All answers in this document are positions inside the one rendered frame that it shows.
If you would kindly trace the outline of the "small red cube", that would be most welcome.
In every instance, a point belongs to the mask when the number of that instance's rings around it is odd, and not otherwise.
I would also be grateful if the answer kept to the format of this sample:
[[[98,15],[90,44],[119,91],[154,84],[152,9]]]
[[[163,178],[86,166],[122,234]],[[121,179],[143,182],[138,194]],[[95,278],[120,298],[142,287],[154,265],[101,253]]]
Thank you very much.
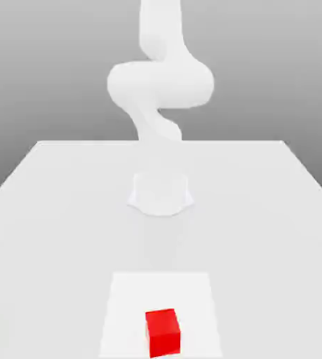
[[[175,309],[147,311],[145,321],[150,358],[180,354],[181,331]]]

